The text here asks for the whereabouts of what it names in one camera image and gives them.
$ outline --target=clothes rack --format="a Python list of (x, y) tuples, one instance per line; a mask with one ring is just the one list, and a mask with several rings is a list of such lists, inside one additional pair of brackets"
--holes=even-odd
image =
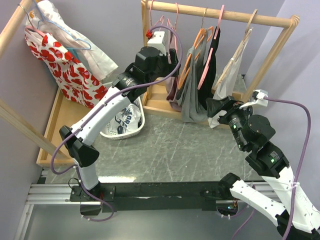
[[(20, 5), (28, 11), (32, 4), (32, 0), (21, 0)], [(25, 17), (25, 11), (21, 6), (17, 6), (10, 20), (6, 24), (5, 28), (0, 34), (0, 58), (7, 49), (9, 43), (11, 42), (14, 34), (21, 26), (21, 23)], [(142, 0), (141, 1), (141, 13), (142, 13), (142, 26), (143, 26), (143, 43), (147, 44), (146, 33), (149, 29), (149, 14), (148, 9), (150, 9), (151, 1)], [(176, 5), (165, 2), (154, 1), (152, 9), (155, 11), (162, 12), (176, 12)], [(186, 14), (192, 16), (202, 17), (205, 8), (187, 6), (179, 4), (179, 14)], [(208, 8), (205, 14), (206, 18), (219, 18), (220, 10)], [(240, 13), (232, 11), (224, 11), (222, 19), (248, 23), (252, 14), (251, 13)], [(263, 76), (266, 74), (267, 70), (285, 45), (286, 41), (296, 28), (299, 23), (299, 17), (293, 15), (291, 18), (279, 18), (272, 16), (262, 16), (256, 15), (252, 20), (253, 24), (274, 26), (283, 28), (283, 31), (279, 35), (278, 39), (274, 43), (269, 54), (266, 56), (263, 64), (258, 70), (256, 76), (254, 77), (252, 84), (249, 86), (245, 94), (233, 93), (236, 98), (241, 98), (247, 101), (252, 93), (252, 91), (258, 86)], [(179, 119), (180, 113), (174, 112), (172, 109), (163, 109), (161, 105), (169, 103), (164, 98), (161, 98), (163, 92), (161, 93), (162, 85), (154, 85), (152, 88), (148, 88), (147, 93), (144, 95), (144, 109), (146, 113), (156, 114), (164, 117)], [(48, 119), (47, 127), (44, 135), (37, 131), (31, 124), (29, 124), (25, 119), (23, 119), (19, 114), (17, 114), (8, 104), (0, 99), (0, 117), (6, 120), (9, 124), (14, 126), (18, 131), (32, 140), (37, 146), (40, 147), (39, 155), (37, 158), (37, 164), (43, 167), (48, 167), (50, 165), (51, 155), (53, 154), (56, 146), (61, 142), (59, 135), (59, 129), (63, 125), (71, 126), (80, 120), (84, 115), (87, 114), (89, 109), (83, 105), (77, 104), (67, 100), (62, 92), (58, 89), (56, 97), (52, 106), (51, 114)], [(68, 151), (63, 146), (56, 156), (55, 166), (65, 166), (72, 165), (74, 162), (69, 156)]]
[[(142, 14), (142, 34), (143, 43), (146, 46), (148, 39), (146, 33), (149, 26), (149, 9), (151, 7), (150, 0), (141, 0), (141, 14)], [(220, 9), (211, 9), (205, 7), (189, 6), (189, 5), (178, 5), (179, 14), (192, 15), (203, 17), (205, 12), (205, 18), (218, 19), (220, 15)], [(152, 3), (152, 10), (168, 13), (176, 13), (177, 6), (173, 3), (166, 3), (160, 1), (154, 1)], [(266, 72), (278, 56), (279, 52), (297, 27), (300, 18), (297, 15), (292, 15), (290, 18), (281, 18), (274, 16), (263, 16), (254, 15), (252, 19), (252, 13), (242, 13), (235, 11), (223, 11), (222, 19), (234, 22), (248, 23), (251, 21), (252, 24), (265, 25), (271, 27), (283, 28), (279, 37), (272, 46), (270, 52), (264, 59), (264, 62), (257, 71), (255, 77), (253, 78), (250, 86), (247, 88), (245, 93), (233, 92), (233, 96), (237, 100), (247, 102), (252, 95), (252, 92), (258, 87), (262, 78), (265, 76)], [(158, 115), (167, 118), (181, 119), (181, 113), (172, 109), (170, 104), (166, 101), (166, 88), (164, 83), (149, 86), (147, 92), (144, 94), (142, 99), (142, 105), (144, 112), (147, 114)]]

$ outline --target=clothes hanger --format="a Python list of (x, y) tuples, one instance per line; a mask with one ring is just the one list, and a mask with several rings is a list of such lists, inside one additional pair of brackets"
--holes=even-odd
[(236, 62), (238, 60), (239, 56), (241, 55), (241, 53), (243, 52), (243, 50), (245, 48), (245, 45), (247, 44), (248, 38), (250, 37), (251, 32), (252, 32), (252, 28), (249, 29), (250, 24), (251, 24), (252, 20), (254, 19), (257, 11), (258, 11), (257, 9), (255, 9), (253, 11), (253, 14), (250, 17), (249, 22), (248, 22), (248, 24), (247, 24), (247, 26), (245, 28), (244, 37), (243, 37), (242, 41), (240, 42), (238, 48), (236, 49), (234, 55), (232, 56), (232, 58), (228, 62), (227, 66), (224, 68), (224, 71), (221, 74), (220, 78), (218, 79), (218, 81), (214, 85), (214, 87), (213, 87), (214, 90), (216, 90), (218, 88), (219, 84), (225, 79), (225, 77), (227, 75), (227, 72), (229, 71), (229, 69), (232, 66), (233, 62)]
[(35, 28), (35, 26), (34, 26), (34, 25), (32, 24), (32, 22), (31, 22), (30, 17), (29, 17), (29, 14), (28, 14), (28, 12), (25, 10), (25, 8), (24, 8), (22, 5), (20, 5), (20, 3), (18, 4), (18, 6), (21, 7), (21, 8), (23, 9), (23, 11), (25, 12), (25, 14), (26, 14), (26, 16), (27, 16), (27, 18), (28, 18), (28, 21), (29, 21), (29, 23), (30, 23), (30, 25), (31, 25), (33, 28)]
[(25, 26), (24, 30), (27, 31), (27, 32), (29, 32), (29, 30), (31, 30), (31, 31), (39, 34), (43, 38), (46, 36), (46, 34), (44, 32), (36, 29), (34, 26)]
[(57, 23), (55, 23), (55, 22), (47, 19), (47, 18), (45, 17), (45, 15), (42, 13), (42, 11), (40, 10), (40, 8), (39, 8), (39, 6), (38, 6), (38, 4), (37, 4), (37, 1), (36, 1), (36, 0), (33, 0), (33, 2), (34, 2), (36, 9), (39, 11), (40, 16), (41, 16), (41, 20), (40, 20), (40, 21), (38, 22), (38, 24), (37, 24), (37, 29), (39, 28), (39, 23), (40, 23), (40, 22), (46, 21), (46, 22), (51, 23), (51, 24), (57, 26), (58, 28), (62, 29), (66, 34), (68, 34), (70, 37), (72, 37), (73, 40), (75, 40), (75, 41), (80, 40), (80, 41), (88, 44), (88, 46), (89, 46), (89, 47), (87, 47), (87, 48), (74, 48), (74, 47), (71, 48), (71, 47), (69, 47), (69, 49), (73, 49), (73, 50), (91, 50), (91, 49), (92, 49), (91, 44), (90, 44), (89, 42), (87, 42), (87, 41), (85, 41), (85, 40), (82, 40), (81, 38), (75, 38), (75, 37), (74, 37), (70, 32), (68, 32), (65, 28), (63, 28), (62, 26), (58, 25)]
[[(204, 40), (204, 35), (206, 34), (206, 30), (204, 28), (201, 28), (198, 32), (198, 35), (196, 36), (195, 38), (195, 41), (193, 43), (193, 46), (194, 46), (194, 49), (197, 49), (199, 47), (199, 44)], [(191, 57), (192, 57), (192, 54), (190, 53), (188, 55), (188, 58), (185, 62), (185, 65), (184, 65), (184, 68), (180, 74), (180, 80), (179, 80), (179, 83), (178, 83), (178, 89), (181, 89), (181, 87), (183, 86), (189, 72), (190, 72), (190, 66), (189, 68), (187, 69), (189, 63), (190, 63), (190, 60), (191, 60)]]
[[(202, 41), (204, 40), (204, 38), (205, 38), (205, 36), (207, 34), (207, 31), (204, 28), (202, 28), (202, 26), (204, 24), (204, 18), (205, 18), (207, 9), (208, 8), (206, 8), (204, 10), (204, 12), (203, 12), (201, 29), (199, 30), (199, 33), (196, 36), (194, 44), (193, 44), (195, 49), (198, 48), (198, 46), (202, 43)], [(207, 43), (210, 41), (210, 39), (214, 35), (214, 27), (211, 26), (211, 27), (208, 28), (208, 30), (211, 31), (211, 34), (207, 38), (207, 41), (206, 41)], [(195, 56), (194, 60), (198, 59), (199, 55), (200, 55), (200, 52)], [(183, 86), (183, 84), (184, 84), (184, 82), (185, 82), (185, 80), (186, 80), (186, 78), (187, 78), (187, 76), (188, 76), (188, 74), (190, 72), (190, 67), (188, 69), (187, 69), (187, 67), (188, 67), (188, 65), (190, 63), (191, 57), (192, 57), (192, 54), (190, 53), (188, 58), (187, 58), (187, 60), (186, 60), (186, 62), (185, 62), (184, 68), (183, 68), (183, 70), (182, 70), (182, 72), (180, 74), (180, 80), (179, 80), (179, 84), (178, 84), (178, 89), (181, 89), (181, 87)]]
[(247, 42), (247, 39), (250, 37), (251, 31), (252, 31), (252, 28), (249, 29), (249, 28), (250, 28), (250, 24), (251, 24), (252, 20), (254, 19), (254, 17), (256, 16), (257, 12), (258, 12), (258, 9), (255, 9), (255, 10), (253, 11), (253, 13), (252, 13), (252, 15), (251, 15), (251, 17), (250, 17), (250, 19), (249, 19), (249, 22), (248, 22), (248, 24), (246, 25), (246, 28), (245, 28), (245, 31), (244, 31), (244, 37), (243, 37), (243, 40), (242, 40), (242, 48), (239, 49), (239, 50), (236, 52), (236, 55), (235, 55), (235, 57), (234, 57), (234, 61), (235, 61), (235, 62), (238, 60), (239, 56), (240, 56), (241, 53), (244, 51), (244, 46), (245, 46), (245, 44), (246, 44), (246, 42)]
[[(220, 10), (219, 19), (218, 19), (218, 25), (216, 26), (216, 31), (215, 31), (215, 34), (214, 34), (214, 37), (213, 37), (214, 40), (217, 39), (217, 35), (218, 35), (219, 29), (220, 29), (220, 23), (221, 23), (222, 15), (224, 14), (224, 9), (225, 9), (225, 5), (222, 5), (221, 10)], [(209, 69), (211, 55), (212, 55), (213, 51), (214, 51), (214, 49), (211, 47), (210, 51), (209, 51), (208, 58), (206, 60), (205, 67), (203, 69), (203, 72), (202, 72), (202, 75), (201, 75), (201, 78), (200, 78), (200, 81), (199, 81), (199, 84), (198, 84), (198, 87), (197, 87), (198, 90), (201, 88), (202, 84), (205, 81), (205, 78), (206, 78), (206, 75), (207, 75), (208, 69)]]
[(25, 10), (25, 8), (24, 8), (22, 5), (20, 5), (20, 3), (18, 4), (18, 6), (23, 9), (23, 11), (25, 12), (25, 14), (26, 14), (26, 16), (27, 16), (27, 18), (28, 18), (28, 21), (29, 21), (29, 23), (30, 23), (30, 25), (31, 25), (31, 26), (25, 26), (24, 30), (27, 31), (27, 32), (29, 32), (29, 30), (34, 31), (34, 32), (38, 33), (41, 37), (44, 38), (46, 34), (45, 34), (44, 32), (42, 32), (42, 31), (40, 31), (40, 30), (38, 30), (38, 29), (35, 28), (35, 26), (34, 26), (34, 25), (32, 24), (32, 22), (31, 22), (30, 17), (29, 17), (29, 14), (28, 14), (28, 12)]
[[(177, 31), (178, 16), (179, 16), (179, 5), (178, 5), (178, 3), (175, 3), (175, 5), (176, 5), (176, 18), (175, 18), (174, 27), (171, 27), (171, 29), (176, 32)], [(166, 24), (168, 27), (172, 25), (169, 18), (167, 18), (166, 21), (167, 21)], [(176, 36), (174, 36), (174, 48), (175, 48), (176, 54), (178, 54), (178, 47), (177, 46), (178, 46), (177, 45), (177, 38), (176, 38)]]
[(161, 25), (163, 25), (163, 24), (164, 24), (164, 20), (165, 20), (165, 16), (164, 16), (164, 15), (162, 15), (162, 16), (160, 17), (160, 19), (159, 19), (154, 25), (152, 24), (151, 10), (152, 10), (153, 4), (154, 4), (154, 0), (151, 1), (151, 6), (150, 6), (150, 9), (149, 9), (150, 27), (153, 27), (154, 25), (157, 25), (157, 24), (160, 23), (160, 22), (161, 22)]

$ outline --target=wooden rod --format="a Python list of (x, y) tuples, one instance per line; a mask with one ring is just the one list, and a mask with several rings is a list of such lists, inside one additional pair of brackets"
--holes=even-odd
[[(22, 0), (20, 5), (24, 7), (26, 11), (30, 8), (32, 4), (32, 0)], [(11, 39), (15, 35), (16, 31), (18, 30), (22, 20), (26, 16), (25, 11), (22, 7), (17, 6), (16, 10), (14, 11), (13, 15), (5, 25), (4, 29), (0, 34), (0, 58), (4, 54), (5, 50), (7, 49)]]
[[(146, 1), (147, 1), (146, 8), (150, 9), (151, 1), (150, 0), (149, 1), (142, 0), (142, 2), (146, 2)], [(169, 13), (176, 13), (177, 12), (177, 5), (175, 5), (173, 3), (154, 1), (152, 4), (152, 10), (169, 12)], [(186, 14), (186, 15), (193, 15), (193, 16), (202, 17), (204, 15), (205, 10), (206, 10), (205, 7), (188, 6), (188, 5), (180, 5), (179, 4), (179, 14)], [(219, 15), (220, 15), (219, 9), (208, 8), (205, 13), (206, 18), (218, 19)], [(235, 21), (235, 22), (248, 23), (251, 16), (252, 16), (252, 13), (242, 13), (242, 12), (236, 12), (236, 11), (223, 11), (222, 19)], [(256, 15), (251, 23), (272, 26), (272, 27), (289, 28), (291, 25), (291, 22), (292, 22), (292, 20), (290, 18)]]
[(287, 40), (297, 27), (300, 18), (296, 15), (291, 16), (292, 24), (289, 28), (284, 28), (282, 32), (280, 33), (279, 37), (273, 44), (270, 52), (264, 59), (264, 62), (262, 63), (261, 67), (255, 74), (250, 86), (247, 88), (245, 94), (243, 95), (241, 101), (246, 103), (252, 96), (252, 93), (255, 89), (257, 89), (258, 85), (260, 84), (262, 78), (265, 76), (266, 72), (271, 67), (272, 63), (275, 61), (276, 57), (280, 53), (281, 49), (286, 44)]
[[(146, 36), (147, 31), (149, 29), (149, 11), (147, 9), (147, 4), (145, 0), (141, 0), (141, 15), (142, 15), (142, 34), (143, 34), (143, 45), (147, 46), (148, 38)], [(151, 99), (152, 96), (152, 85), (146, 89), (146, 97), (147, 99)]]
[[(32, 0), (22, 0), (20, 5), (28, 11), (32, 4)], [(17, 6), (10, 20), (0, 34), (0, 58), (7, 49), (10, 41), (18, 30), (22, 20), (26, 16), (25, 11), (20, 6)], [(18, 131), (23, 133), (27, 138), (31, 139), (40, 148), (46, 150), (49, 154), (53, 154), (56, 146), (46, 139), (40, 132), (38, 132), (31, 124), (18, 115), (11, 109), (4, 101), (0, 99), (0, 117), (6, 120), (9, 124), (14, 126)], [(70, 157), (59, 151), (56, 155), (59, 160), (67, 160)]]
[[(56, 146), (53, 145), (48, 139), (46, 139), (40, 132), (38, 132), (33, 126), (31, 126), (26, 120), (14, 112), (4, 101), (0, 99), (0, 117), (6, 120), (9, 124), (14, 126), (18, 131), (23, 133), (27, 138), (32, 140), (40, 148), (46, 150), (50, 155), (56, 150)], [(70, 159), (63, 152), (59, 151), (56, 155), (56, 159), (67, 160)]]

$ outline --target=black metal bar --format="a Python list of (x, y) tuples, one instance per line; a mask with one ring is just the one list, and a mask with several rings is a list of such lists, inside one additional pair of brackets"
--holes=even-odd
[[(116, 211), (202, 209), (215, 211), (222, 200), (218, 181), (102, 183), (103, 199)], [(71, 202), (94, 201), (79, 186), (72, 188)], [(107, 206), (103, 212), (110, 212)]]

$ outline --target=hanging clothes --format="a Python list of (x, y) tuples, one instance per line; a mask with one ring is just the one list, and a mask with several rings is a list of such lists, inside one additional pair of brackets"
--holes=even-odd
[(32, 54), (48, 66), (68, 100), (93, 108), (104, 97), (107, 88), (49, 33), (42, 37), (26, 30), (25, 41)]
[[(204, 57), (206, 52), (206, 45), (208, 39), (208, 30), (203, 38), (201, 45), (195, 49), (192, 46), (188, 53), (191, 54), (190, 59), (190, 72), (186, 77), (186, 80), (182, 88), (177, 92), (176, 99), (179, 106), (182, 106), (182, 120), (186, 123), (198, 123), (207, 119), (207, 111), (202, 107), (198, 100), (198, 82), (201, 78), (202, 71), (204, 69)], [(195, 62), (195, 57), (199, 53), (199, 57)]]
[(216, 52), (217, 52), (218, 45), (219, 45), (220, 32), (221, 31), (219, 28), (216, 39), (214, 39), (214, 37), (212, 38), (209, 49), (213, 48), (213, 51), (212, 51), (211, 58), (210, 58), (208, 72), (204, 78), (204, 81), (201, 85), (201, 88), (198, 90), (199, 102), (205, 110), (207, 110), (206, 99), (212, 98), (214, 96), (212, 94), (212, 86), (214, 85), (215, 78), (216, 78), (216, 72), (217, 72)]
[[(170, 49), (176, 49), (176, 42), (175, 42), (175, 36), (173, 36), (173, 34), (171, 32), (168, 32), (170, 38), (169, 38), (169, 48)], [(182, 111), (182, 107), (178, 105), (178, 101), (177, 101), (177, 90), (178, 90), (178, 82), (179, 82), (179, 77), (176, 76), (172, 76), (169, 77), (166, 81), (165, 81), (165, 89), (167, 92), (167, 96), (166, 96), (166, 100), (169, 102), (170, 106), (172, 109), (181, 112)]]
[[(250, 38), (252, 30), (249, 29), (249, 31), (250, 32), (248, 33), (248, 35), (245, 38), (245, 40), (241, 41), (241, 43), (240, 43), (241, 45), (243, 45), (243, 49), (242, 49), (238, 59), (237, 60), (234, 60), (234, 58), (230, 59), (231, 67), (226, 72), (225, 78), (218, 85), (218, 87), (217, 87), (217, 89), (216, 89), (216, 91), (214, 93), (213, 99), (221, 100), (221, 99), (224, 99), (227, 96), (232, 96), (232, 93), (233, 93), (233, 90), (234, 90), (234, 87), (235, 87), (235, 83), (236, 83), (236, 80), (237, 80), (237, 75), (239, 73), (239, 68), (240, 68), (240, 65), (241, 65), (242, 56), (243, 56), (243, 53), (244, 53), (245, 48), (247, 46), (247, 43), (249, 41), (249, 38)], [(219, 116), (223, 116), (225, 114), (226, 114), (226, 111), (222, 110), (217, 115), (215, 115), (214, 117), (209, 117), (208, 118), (208, 122), (209, 122), (210, 128), (213, 129), (216, 126), (218, 126), (219, 125), (219, 122), (218, 122)]]
[(31, 19), (32, 24), (40, 31), (52, 34), (52, 36), (65, 47), (80, 48), (75, 50), (79, 56), (79, 60), (85, 64), (86, 68), (96, 77), (96, 79), (102, 81), (118, 68), (118, 65), (87, 37), (67, 26), (52, 2), (49, 0), (42, 0), (37, 5), (47, 19), (71, 33), (74, 39), (84, 40), (91, 45), (90, 50), (85, 49), (89, 47), (87, 43), (81, 40), (74, 40), (64, 30), (50, 22), (45, 20), (41, 21), (42, 18), (39, 11), (36, 8), (32, 10), (34, 13), (34, 17)]

